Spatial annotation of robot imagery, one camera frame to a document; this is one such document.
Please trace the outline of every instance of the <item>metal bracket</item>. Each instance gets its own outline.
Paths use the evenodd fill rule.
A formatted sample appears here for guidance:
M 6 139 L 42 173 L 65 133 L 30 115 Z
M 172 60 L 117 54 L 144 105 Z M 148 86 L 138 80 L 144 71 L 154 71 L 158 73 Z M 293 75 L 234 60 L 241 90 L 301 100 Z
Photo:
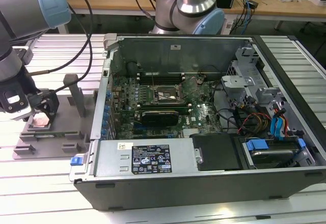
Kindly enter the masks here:
M 256 97 L 260 104 L 268 104 L 274 100 L 278 93 L 280 93 L 278 88 L 259 88 L 256 92 Z

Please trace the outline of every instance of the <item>blue tab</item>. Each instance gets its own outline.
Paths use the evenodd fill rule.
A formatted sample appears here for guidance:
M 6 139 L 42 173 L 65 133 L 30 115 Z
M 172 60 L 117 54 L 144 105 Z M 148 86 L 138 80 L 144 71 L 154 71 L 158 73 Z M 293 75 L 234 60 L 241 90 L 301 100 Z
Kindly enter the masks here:
M 268 145 L 264 139 L 251 139 L 246 144 L 249 151 L 268 149 Z
M 305 143 L 305 141 L 302 138 L 299 138 L 297 140 L 297 142 L 299 143 L 299 145 L 300 145 L 301 148 L 304 148 L 306 146 L 306 143 Z
M 111 98 L 111 96 L 112 96 L 111 91 L 107 91 L 107 92 L 106 92 L 106 97 L 107 97 L 107 98 Z
M 70 165 L 71 166 L 76 166 L 76 165 L 83 165 L 83 157 L 72 157 L 70 160 Z

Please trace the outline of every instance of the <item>black cable on desk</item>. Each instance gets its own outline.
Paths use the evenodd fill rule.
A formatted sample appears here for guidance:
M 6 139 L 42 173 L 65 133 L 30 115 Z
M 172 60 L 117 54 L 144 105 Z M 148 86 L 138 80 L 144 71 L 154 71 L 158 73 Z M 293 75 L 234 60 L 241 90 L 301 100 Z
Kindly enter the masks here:
M 137 5 L 138 5 L 138 8 L 145 14 L 145 16 L 147 17 L 147 18 L 149 18 L 149 19 L 151 19 L 151 20 L 154 20 L 154 18 L 153 18 L 153 16 L 151 16 L 146 10 L 144 10 L 141 6 L 140 6 L 140 4 L 139 4 L 139 2 L 138 2 L 138 0 L 135 0 L 136 1 L 136 3 L 137 3 Z

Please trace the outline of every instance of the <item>gray metal robot link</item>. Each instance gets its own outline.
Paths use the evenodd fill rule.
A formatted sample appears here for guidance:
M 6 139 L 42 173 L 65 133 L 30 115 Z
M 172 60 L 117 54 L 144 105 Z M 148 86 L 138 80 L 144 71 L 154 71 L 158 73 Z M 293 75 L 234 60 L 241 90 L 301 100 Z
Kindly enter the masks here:
M 54 29 L 70 21 L 66 0 L 0 0 L 0 106 L 12 119 L 26 118 L 34 109 L 55 114 L 56 94 L 46 101 L 10 42 Z
M 216 0 L 156 0 L 154 34 L 215 35 L 224 23 Z

